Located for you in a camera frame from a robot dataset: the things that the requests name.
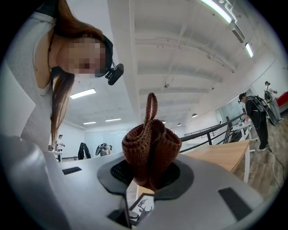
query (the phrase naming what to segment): knitted pouch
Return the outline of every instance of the knitted pouch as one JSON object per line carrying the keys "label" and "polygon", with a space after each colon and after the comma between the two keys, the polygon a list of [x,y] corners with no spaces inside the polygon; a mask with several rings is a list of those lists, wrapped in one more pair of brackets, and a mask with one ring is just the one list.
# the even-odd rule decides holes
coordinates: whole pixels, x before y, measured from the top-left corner
{"label": "knitted pouch", "polygon": [[165,170],[178,155],[182,141],[162,121],[154,119],[158,103],[154,93],[147,99],[146,116],[141,124],[126,134],[122,148],[134,173],[134,181],[153,191]]}

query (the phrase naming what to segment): gray sweater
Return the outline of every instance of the gray sweater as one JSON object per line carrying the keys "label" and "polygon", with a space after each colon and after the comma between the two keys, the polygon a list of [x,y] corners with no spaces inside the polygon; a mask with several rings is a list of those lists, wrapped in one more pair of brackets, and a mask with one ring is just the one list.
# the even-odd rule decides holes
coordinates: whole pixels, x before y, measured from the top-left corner
{"label": "gray sweater", "polygon": [[48,150],[51,133],[52,87],[50,83],[45,89],[37,87],[34,57],[40,40],[53,28],[54,22],[55,19],[48,15],[33,13],[15,36],[6,54],[7,64],[15,79],[36,105],[21,137],[37,144],[43,152]]}

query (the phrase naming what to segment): gray plastic surface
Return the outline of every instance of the gray plastic surface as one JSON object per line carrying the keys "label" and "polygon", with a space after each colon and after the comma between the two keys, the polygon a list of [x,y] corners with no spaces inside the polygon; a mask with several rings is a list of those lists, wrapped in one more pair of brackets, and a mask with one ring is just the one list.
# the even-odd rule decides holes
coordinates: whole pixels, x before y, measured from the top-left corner
{"label": "gray plastic surface", "polygon": [[[1,163],[19,201],[47,229],[127,229],[107,218],[120,207],[122,197],[110,194],[98,181],[97,171],[122,153],[57,163],[52,154],[18,137],[0,136]],[[232,187],[255,209],[262,197],[220,166],[178,155],[193,169],[192,186],[179,198],[159,200],[138,226],[139,230],[219,230],[237,221],[218,190]],[[64,175],[62,169],[82,170]]]}

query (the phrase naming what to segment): bag handle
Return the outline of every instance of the bag handle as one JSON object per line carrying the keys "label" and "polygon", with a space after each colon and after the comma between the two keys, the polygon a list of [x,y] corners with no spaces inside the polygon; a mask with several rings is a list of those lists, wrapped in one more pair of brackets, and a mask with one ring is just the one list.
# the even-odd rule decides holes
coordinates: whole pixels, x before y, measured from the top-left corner
{"label": "bag handle", "polygon": [[158,102],[154,93],[149,93],[146,105],[145,122],[146,125],[150,120],[153,120],[157,114]]}

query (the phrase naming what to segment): ceiling light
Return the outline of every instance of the ceiling light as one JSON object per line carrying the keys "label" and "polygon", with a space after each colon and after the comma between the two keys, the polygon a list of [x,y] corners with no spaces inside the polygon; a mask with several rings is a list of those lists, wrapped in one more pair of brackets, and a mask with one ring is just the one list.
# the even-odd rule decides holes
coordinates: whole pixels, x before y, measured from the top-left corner
{"label": "ceiling light", "polygon": [[81,93],[76,93],[76,94],[73,94],[71,95],[70,97],[72,99],[75,99],[75,98],[79,98],[79,97],[83,97],[83,96],[86,96],[86,95],[90,95],[90,94],[94,94],[96,93],[95,89],[89,89],[89,90],[86,90],[86,91],[83,91]]}
{"label": "ceiling light", "polygon": [[251,50],[251,48],[250,48],[249,43],[246,43],[245,47],[246,47],[246,49],[247,49],[247,51],[248,51],[250,57],[253,57],[253,52],[252,52],[252,50]]}
{"label": "ceiling light", "polygon": [[210,6],[213,10],[215,10],[217,13],[219,13],[229,24],[232,21],[230,16],[220,7],[218,6],[215,2],[212,0],[200,0]]}
{"label": "ceiling light", "polygon": [[109,122],[109,121],[114,121],[114,120],[121,120],[121,118],[111,119],[111,120],[105,120],[105,121],[106,121],[106,122]]}
{"label": "ceiling light", "polygon": [[86,122],[86,123],[83,123],[83,124],[95,124],[96,122],[95,121],[91,121],[91,122]]}

